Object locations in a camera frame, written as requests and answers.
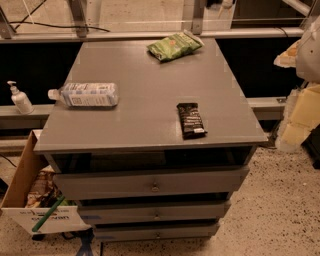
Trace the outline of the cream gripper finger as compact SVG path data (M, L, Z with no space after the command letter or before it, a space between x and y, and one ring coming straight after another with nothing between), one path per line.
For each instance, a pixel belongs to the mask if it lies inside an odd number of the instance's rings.
M295 68L297 48L299 43L300 41L297 40L292 45L290 45L284 52L282 52L275 58L273 64L283 68Z

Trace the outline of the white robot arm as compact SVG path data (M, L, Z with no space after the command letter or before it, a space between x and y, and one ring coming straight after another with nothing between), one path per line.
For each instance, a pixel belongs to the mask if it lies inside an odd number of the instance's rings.
M298 77L320 83L320 17L311 19L302 37L278 55L274 65L293 67Z

